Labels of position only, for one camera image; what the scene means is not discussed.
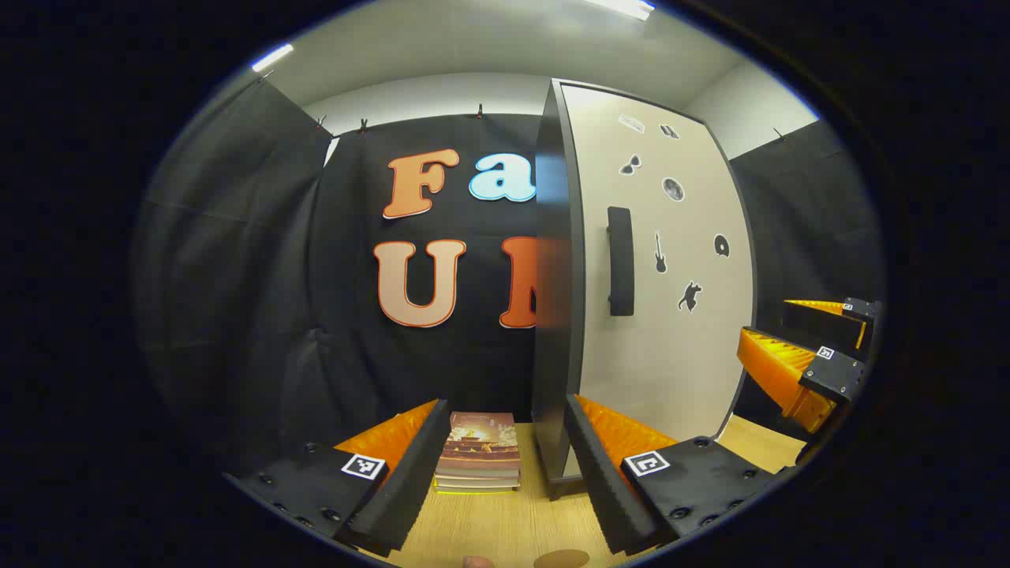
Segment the ceiling light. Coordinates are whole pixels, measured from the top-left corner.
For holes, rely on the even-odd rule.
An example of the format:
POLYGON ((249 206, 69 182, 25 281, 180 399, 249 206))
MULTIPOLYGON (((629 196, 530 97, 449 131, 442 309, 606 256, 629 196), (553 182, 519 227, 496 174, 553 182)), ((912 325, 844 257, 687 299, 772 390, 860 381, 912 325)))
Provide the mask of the ceiling light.
POLYGON ((250 69, 252 69, 252 72, 255 73, 263 72, 264 69, 270 68, 271 65, 274 65, 277 61, 280 61, 281 58, 284 58, 286 57, 286 55, 291 54, 294 48, 292 46, 291 43, 284 43, 281 44, 281 46, 274 48, 274 50, 271 50, 270 53, 266 53, 262 55, 262 57, 255 60, 250 65, 250 69))
POLYGON ((653 13, 654 6, 645 0, 583 0, 591 5, 608 9, 622 16, 635 19, 636 21, 647 21, 649 15, 653 13))

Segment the brown cover book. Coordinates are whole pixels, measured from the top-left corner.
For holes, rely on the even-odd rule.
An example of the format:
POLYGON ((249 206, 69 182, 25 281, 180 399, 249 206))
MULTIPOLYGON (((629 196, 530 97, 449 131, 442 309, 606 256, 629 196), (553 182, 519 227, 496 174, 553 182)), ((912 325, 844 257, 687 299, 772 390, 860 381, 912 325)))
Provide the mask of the brown cover book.
POLYGON ((454 411, 436 471, 461 476, 514 476, 521 467, 512 413, 454 411))

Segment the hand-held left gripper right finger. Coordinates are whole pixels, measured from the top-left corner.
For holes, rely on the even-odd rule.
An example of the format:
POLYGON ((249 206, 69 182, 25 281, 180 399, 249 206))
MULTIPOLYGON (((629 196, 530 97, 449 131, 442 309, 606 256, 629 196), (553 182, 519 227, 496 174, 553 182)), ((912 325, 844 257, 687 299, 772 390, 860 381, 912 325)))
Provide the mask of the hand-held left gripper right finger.
POLYGON ((675 441, 603 404, 567 395, 565 428, 613 553, 686 538, 735 513, 790 466, 790 439, 732 417, 722 438, 675 441))

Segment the thin book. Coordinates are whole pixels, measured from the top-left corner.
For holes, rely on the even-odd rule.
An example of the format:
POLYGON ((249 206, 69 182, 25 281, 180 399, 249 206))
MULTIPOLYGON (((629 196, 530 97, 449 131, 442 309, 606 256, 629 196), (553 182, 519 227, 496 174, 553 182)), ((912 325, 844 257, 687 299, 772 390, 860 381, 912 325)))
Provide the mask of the thin book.
POLYGON ((459 480, 461 482, 474 483, 503 483, 518 484, 521 474, 517 470, 491 471, 479 469, 451 469, 447 471, 436 471, 434 474, 440 480, 459 480))

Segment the yellow edged book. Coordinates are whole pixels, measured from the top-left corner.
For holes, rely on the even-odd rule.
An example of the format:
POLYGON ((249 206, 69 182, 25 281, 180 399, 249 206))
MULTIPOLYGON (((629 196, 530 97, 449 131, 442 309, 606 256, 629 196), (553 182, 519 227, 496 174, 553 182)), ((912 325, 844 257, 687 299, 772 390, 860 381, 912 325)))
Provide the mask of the yellow edged book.
POLYGON ((519 483, 498 483, 498 484, 451 484, 448 479, 436 478, 433 481, 433 488, 440 494, 502 494, 518 491, 519 483))

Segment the grey cabinet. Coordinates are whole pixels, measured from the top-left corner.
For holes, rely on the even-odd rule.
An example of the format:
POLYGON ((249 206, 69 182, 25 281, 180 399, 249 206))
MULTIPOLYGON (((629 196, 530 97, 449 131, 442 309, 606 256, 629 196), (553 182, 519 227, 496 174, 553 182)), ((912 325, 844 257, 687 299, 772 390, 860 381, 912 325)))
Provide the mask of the grey cabinet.
POLYGON ((570 436, 566 399, 578 393, 585 337, 585 223, 578 157, 563 88, 552 78, 535 150, 537 212, 537 327, 531 417, 545 492, 556 501, 583 482, 569 470, 570 436))

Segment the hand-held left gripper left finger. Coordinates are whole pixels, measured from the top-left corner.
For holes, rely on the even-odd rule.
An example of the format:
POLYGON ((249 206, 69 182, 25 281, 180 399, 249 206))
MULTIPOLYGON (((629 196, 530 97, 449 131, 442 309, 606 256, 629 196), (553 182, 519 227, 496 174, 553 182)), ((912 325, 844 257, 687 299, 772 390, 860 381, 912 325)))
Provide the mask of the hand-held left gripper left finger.
POLYGON ((328 543, 387 557, 402 549, 450 432, 451 403, 433 399, 341 443, 224 473, 271 514, 328 543))

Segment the white cabinet door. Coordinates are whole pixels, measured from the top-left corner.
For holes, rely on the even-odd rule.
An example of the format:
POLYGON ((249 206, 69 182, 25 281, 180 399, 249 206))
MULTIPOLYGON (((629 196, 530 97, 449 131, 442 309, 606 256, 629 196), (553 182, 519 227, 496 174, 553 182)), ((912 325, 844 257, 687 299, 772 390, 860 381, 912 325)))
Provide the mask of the white cabinet door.
POLYGON ((750 223, 728 159, 696 118, 602 87, 563 88, 585 223, 578 393, 673 439, 717 436, 742 389, 753 321, 750 223), (633 316, 610 316, 609 206, 634 228, 633 316))

